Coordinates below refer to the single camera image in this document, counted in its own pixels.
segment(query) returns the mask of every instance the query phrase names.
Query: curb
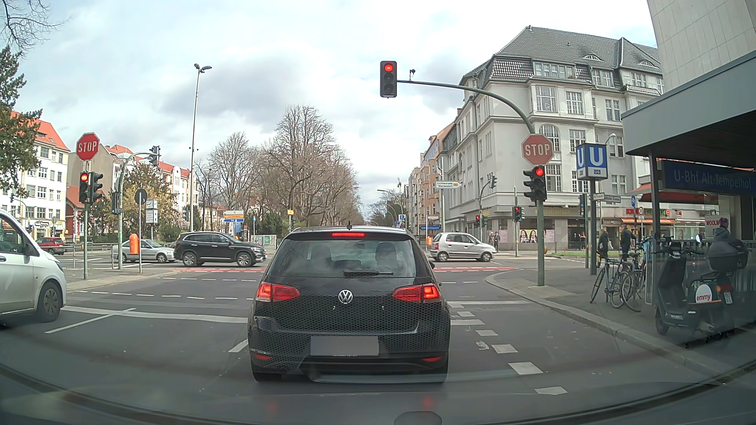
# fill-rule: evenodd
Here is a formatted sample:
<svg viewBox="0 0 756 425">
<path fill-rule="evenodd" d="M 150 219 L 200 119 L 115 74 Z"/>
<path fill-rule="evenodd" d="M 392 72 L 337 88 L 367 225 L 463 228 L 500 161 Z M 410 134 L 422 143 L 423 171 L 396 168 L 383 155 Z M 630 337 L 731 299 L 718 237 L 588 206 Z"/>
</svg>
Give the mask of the curb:
<svg viewBox="0 0 756 425">
<path fill-rule="evenodd" d="M 610 321 L 593 313 L 575 307 L 565 306 L 558 302 L 549 301 L 522 290 L 507 288 L 506 285 L 496 282 L 496 277 L 502 274 L 503 273 L 495 273 L 490 275 L 485 281 L 495 287 L 514 293 L 522 298 L 535 302 L 536 304 L 547 307 L 561 315 L 567 316 L 583 324 L 587 324 L 588 326 L 601 330 L 603 333 L 612 335 L 615 338 L 619 338 L 633 344 L 634 346 L 650 351 L 660 357 L 666 358 L 667 360 L 674 361 L 681 366 L 707 375 L 708 377 L 718 376 L 735 368 L 734 366 L 727 365 L 705 355 L 700 355 L 697 352 L 689 351 L 680 346 L 676 346 L 673 343 L 669 343 L 657 337 L 652 337 L 647 333 Z"/>
<path fill-rule="evenodd" d="M 73 283 L 68 283 L 66 285 L 66 293 L 69 292 L 75 292 L 77 290 L 82 289 L 91 289 L 96 287 L 103 287 L 107 285 L 114 285 L 114 284 L 124 284 L 126 282 L 134 282 L 134 281 L 142 281 L 145 279 L 153 279 L 153 278 L 161 278 L 163 276 L 170 276 L 170 275 L 176 275 L 178 273 L 181 273 L 180 271 L 166 271 L 164 273 L 157 273 L 155 275 L 119 275 L 119 276 L 109 276 L 107 278 L 98 278 L 98 279 L 91 279 L 86 281 L 76 281 Z"/>
</svg>

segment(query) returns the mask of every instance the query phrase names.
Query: silver car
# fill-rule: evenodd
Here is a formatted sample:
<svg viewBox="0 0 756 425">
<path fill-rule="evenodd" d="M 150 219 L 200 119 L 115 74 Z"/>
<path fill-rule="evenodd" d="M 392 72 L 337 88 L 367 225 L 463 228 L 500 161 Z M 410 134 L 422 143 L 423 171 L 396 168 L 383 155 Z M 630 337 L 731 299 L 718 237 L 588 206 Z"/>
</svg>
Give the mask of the silver car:
<svg viewBox="0 0 756 425">
<path fill-rule="evenodd" d="M 476 259 L 489 262 L 496 248 L 484 244 L 471 234 L 460 232 L 439 233 L 430 245 L 430 255 L 436 261 L 444 262 L 450 258 Z"/>
<path fill-rule="evenodd" d="M 123 258 L 134 262 L 139 260 L 139 254 L 129 254 L 131 242 L 127 240 L 123 243 Z M 164 247 L 151 239 L 142 239 L 141 241 L 142 261 L 157 262 L 174 262 L 173 248 Z M 118 259 L 118 245 L 113 245 L 113 258 Z"/>
</svg>

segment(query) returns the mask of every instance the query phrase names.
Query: rear window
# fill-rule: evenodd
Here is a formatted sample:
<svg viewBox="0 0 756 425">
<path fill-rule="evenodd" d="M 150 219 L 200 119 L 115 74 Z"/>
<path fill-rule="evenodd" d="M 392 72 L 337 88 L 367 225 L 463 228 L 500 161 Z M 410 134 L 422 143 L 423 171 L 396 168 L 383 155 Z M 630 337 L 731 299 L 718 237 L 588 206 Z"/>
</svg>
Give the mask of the rear window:
<svg viewBox="0 0 756 425">
<path fill-rule="evenodd" d="M 350 272 L 376 273 L 371 278 L 429 275 L 422 253 L 406 234 L 366 233 L 359 238 L 332 237 L 330 232 L 291 235 L 281 242 L 268 268 L 271 276 L 302 278 L 356 275 Z"/>
</svg>

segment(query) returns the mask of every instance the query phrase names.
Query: brake light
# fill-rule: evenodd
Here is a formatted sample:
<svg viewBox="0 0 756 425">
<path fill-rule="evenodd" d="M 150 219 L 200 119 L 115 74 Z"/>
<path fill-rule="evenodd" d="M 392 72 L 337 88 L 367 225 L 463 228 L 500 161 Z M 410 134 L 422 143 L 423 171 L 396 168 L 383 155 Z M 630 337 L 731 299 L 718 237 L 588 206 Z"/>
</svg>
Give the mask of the brake light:
<svg viewBox="0 0 756 425">
<path fill-rule="evenodd" d="M 257 287 L 256 301 L 286 301 L 299 296 L 299 290 L 295 287 L 261 282 Z"/>
<path fill-rule="evenodd" d="M 396 288 L 392 296 L 399 301 L 409 302 L 438 302 L 441 301 L 441 293 L 434 284 L 414 285 L 411 287 Z"/>
<path fill-rule="evenodd" d="M 365 237 L 365 233 L 359 231 L 334 231 L 331 237 Z"/>
</svg>

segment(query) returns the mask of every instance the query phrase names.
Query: stop sign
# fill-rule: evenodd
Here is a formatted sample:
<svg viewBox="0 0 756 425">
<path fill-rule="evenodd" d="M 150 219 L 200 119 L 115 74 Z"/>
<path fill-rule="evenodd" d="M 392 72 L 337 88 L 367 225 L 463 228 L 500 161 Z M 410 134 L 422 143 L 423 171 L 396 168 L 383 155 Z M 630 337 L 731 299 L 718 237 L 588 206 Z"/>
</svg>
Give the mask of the stop sign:
<svg viewBox="0 0 756 425">
<path fill-rule="evenodd" d="M 522 142 L 522 157 L 534 166 L 545 165 L 554 156 L 551 140 L 544 135 L 529 135 Z"/>
<path fill-rule="evenodd" d="M 84 133 L 76 142 L 76 155 L 79 155 L 82 161 L 90 160 L 95 157 L 99 147 L 100 138 L 95 133 Z"/>
</svg>

